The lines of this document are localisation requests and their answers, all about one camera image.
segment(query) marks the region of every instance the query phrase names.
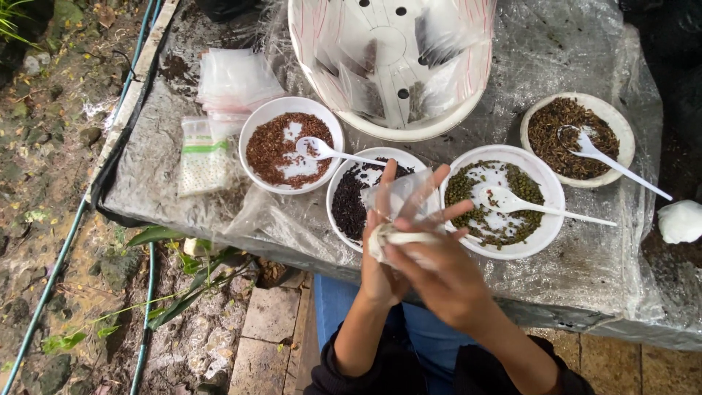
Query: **white bucket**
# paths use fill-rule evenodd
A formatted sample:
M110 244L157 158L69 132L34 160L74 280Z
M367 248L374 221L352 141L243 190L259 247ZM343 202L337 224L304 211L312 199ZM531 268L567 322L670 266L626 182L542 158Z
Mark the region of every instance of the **white bucket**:
M445 0L440 7L437 4L431 0L290 0L292 44L307 80L341 119L372 136L390 141L421 141L445 133L470 114L485 89L491 66L496 0ZM428 13L434 24L416 30L418 17L423 15L420 20L426 21ZM449 34L451 28L461 34ZM420 64L420 55L426 52L420 54L416 32L422 37L431 33L432 43L453 41L449 48L459 46L460 53L430 69L424 57L425 64ZM435 39L437 32L443 34L441 39ZM342 76L343 71L335 76L318 60L325 53L322 51L321 56L319 49L328 48L330 42L341 43L345 48L357 44L358 49L368 38L377 40L377 54L372 74L364 75L363 81L377 87L384 118L366 116L378 105L369 106L372 108L363 111L366 115L360 116L363 113L359 112L358 101L350 98L349 78ZM426 49L428 41L421 40ZM416 83L424 88L417 89ZM412 89L424 93L408 98ZM423 108L431 103L431 110L422 110L417 120L417 107L410 104L412 100L422 103Z

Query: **person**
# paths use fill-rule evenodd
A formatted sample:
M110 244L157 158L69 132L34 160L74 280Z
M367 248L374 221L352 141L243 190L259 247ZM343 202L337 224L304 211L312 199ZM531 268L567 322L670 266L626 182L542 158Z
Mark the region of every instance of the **person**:
M390 160L380 183L392 182L396 168ZM433 187L449 172L442 165L433 175ZM448 220L471 209L466 200L442 214ZM305 395L594 395L588 382L555 355L551 343L525 335L500 310L476 263L457 241L466 229L436 234L435 243L387 245L384 252L397 269L393 271L368 253L368 238L382 217L368 212L360 287L314 277L322 354ZM416 230L405 219L396 219L395 226ZM435 268L423 268L411 258L417 256ZM431 311L401 303L410 287Z

